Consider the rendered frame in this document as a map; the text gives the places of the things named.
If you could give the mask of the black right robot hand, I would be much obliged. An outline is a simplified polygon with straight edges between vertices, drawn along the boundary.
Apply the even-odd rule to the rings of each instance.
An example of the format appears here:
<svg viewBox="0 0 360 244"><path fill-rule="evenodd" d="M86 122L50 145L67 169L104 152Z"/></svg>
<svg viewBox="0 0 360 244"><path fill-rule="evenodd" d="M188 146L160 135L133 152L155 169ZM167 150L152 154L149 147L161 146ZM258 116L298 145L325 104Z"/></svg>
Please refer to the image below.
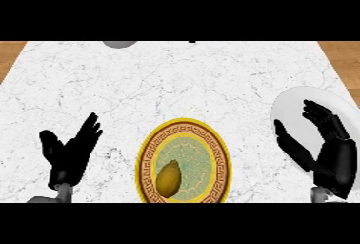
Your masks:
<svg viewBox="0 0 360 244"><path fill-rule="evenodd" d="M278 144L306 172L315 172L315 186L326 188L347 200L357 175L357 145L341 118L313 100L304 100L303 116L317 127L323 138L317 159L294 139L279 119L275 120Z"/></svg>

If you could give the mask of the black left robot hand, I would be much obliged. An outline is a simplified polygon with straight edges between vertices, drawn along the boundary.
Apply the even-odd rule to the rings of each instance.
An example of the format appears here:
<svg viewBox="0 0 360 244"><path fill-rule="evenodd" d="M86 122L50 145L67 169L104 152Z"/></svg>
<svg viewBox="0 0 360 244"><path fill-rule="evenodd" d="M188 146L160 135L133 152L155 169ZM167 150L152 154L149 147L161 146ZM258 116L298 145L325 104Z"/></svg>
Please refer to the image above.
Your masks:
<svg viewBox="0 0 360 244"><path fill-rule="evenodd" d="M81 180L90 154L104 134L98 119L99 116L92 112L76 137L67 143L62 143L50 130L40 132L43 155L50 164L47 186L52 189L64 183L74 187Z"/></svg>

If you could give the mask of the white plate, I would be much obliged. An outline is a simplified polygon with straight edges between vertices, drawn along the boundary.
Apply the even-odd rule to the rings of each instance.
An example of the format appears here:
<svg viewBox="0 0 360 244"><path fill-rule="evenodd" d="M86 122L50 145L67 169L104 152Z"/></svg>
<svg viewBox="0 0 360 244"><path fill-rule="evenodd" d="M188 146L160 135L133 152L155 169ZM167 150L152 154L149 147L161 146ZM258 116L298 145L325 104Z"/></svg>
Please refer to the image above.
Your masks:
<svg viewBox="0 0 360 244"><path fill-rule="evenodd" d="M360 157L360 109L331 91L309 86L285 90L275 100L270 120L282 121L287 132L317 158L323 138L316 125L303 116L304 100L313 100L340 116Z"/></svg>

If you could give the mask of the yellow-brown lemon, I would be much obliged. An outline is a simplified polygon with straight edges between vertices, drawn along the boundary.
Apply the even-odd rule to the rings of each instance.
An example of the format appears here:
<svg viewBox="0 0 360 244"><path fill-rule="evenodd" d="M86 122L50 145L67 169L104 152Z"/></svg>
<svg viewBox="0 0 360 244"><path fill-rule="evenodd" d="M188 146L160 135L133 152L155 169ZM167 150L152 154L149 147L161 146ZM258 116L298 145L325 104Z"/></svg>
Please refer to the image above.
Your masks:
<svg viewBox="0 0 360 244"><path fill-rule="evenodd" d="M163 167L157 177L157 191L164 198L173 197L180 189L182 170L179 162L171 160Z"/></svg>

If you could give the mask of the yellow patterned plate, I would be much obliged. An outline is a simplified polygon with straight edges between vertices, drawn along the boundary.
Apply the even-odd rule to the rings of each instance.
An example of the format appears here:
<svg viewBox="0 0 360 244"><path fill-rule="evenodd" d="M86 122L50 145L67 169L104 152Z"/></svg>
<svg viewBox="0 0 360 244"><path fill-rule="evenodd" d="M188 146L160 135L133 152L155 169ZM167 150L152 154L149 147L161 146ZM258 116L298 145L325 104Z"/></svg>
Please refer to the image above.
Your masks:
<svg viewBox="0 0 360 244"><path fill-rule="evenodd" d="M166 165L176 161L182 173L179 192L161 196L157 179ZM149 133L137 153L135 182L146 203L220 203L226 201L232 163L226 143L216 130L192 118L164 122Z"/></svg>

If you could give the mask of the grey round object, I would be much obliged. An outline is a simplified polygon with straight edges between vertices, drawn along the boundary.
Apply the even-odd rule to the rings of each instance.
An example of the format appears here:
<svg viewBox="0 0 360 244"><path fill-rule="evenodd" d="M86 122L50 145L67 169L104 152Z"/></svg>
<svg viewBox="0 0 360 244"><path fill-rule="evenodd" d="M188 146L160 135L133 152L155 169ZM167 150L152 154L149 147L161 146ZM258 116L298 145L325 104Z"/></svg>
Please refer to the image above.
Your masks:
<svg viewBox="0 0 360 244"><path fill-rule="evenodd" d="M130 47L136 41L104 41L105 45L114 49L124 49Z"/></svg>

